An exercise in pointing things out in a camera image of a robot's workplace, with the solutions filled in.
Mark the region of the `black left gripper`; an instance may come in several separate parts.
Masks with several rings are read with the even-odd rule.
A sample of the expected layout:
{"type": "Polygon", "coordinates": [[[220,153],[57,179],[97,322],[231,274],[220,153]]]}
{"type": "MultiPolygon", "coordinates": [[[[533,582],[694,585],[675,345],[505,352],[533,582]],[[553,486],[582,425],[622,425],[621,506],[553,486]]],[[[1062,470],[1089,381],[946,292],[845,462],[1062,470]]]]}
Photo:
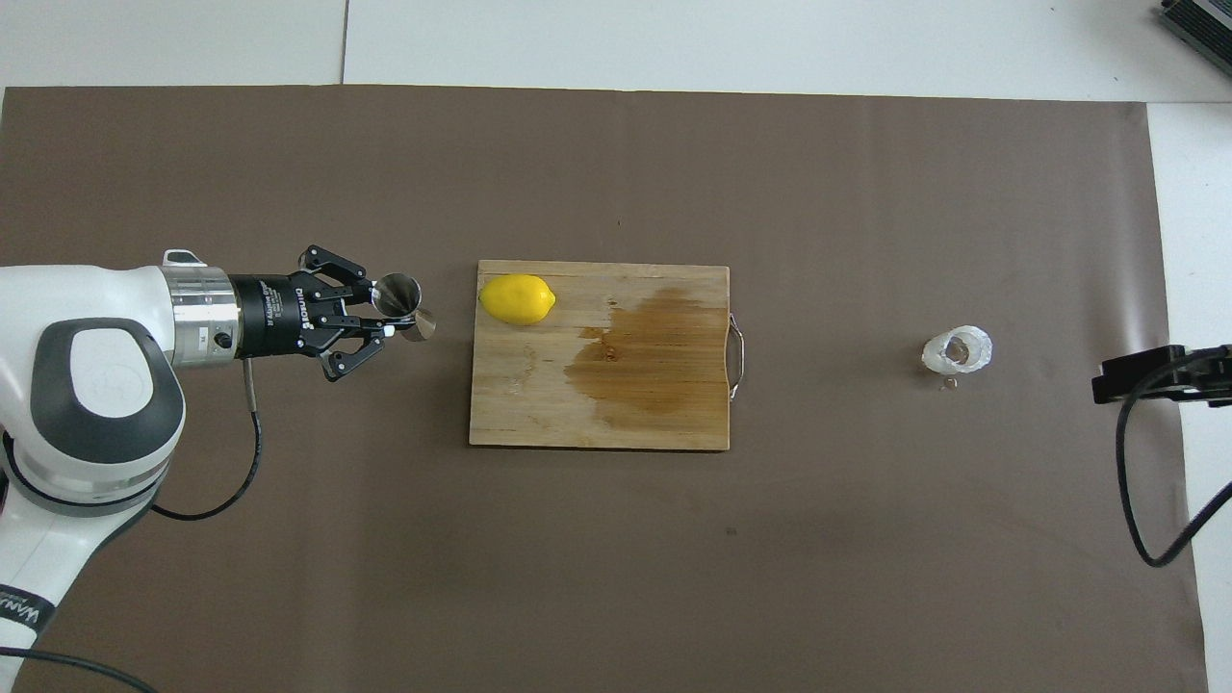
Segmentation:
{"type": "Polygon", "coordinates": [[[391,321],[349,314],[310,317],[326,305],[371,305],[375,281],[360,264],[308,245],[291,275],[232,273],[229,281],[241,316],[238,358],[299,354],[322,364],[326,381],[336,382],[370,361],[395,334],[391,321]]]}

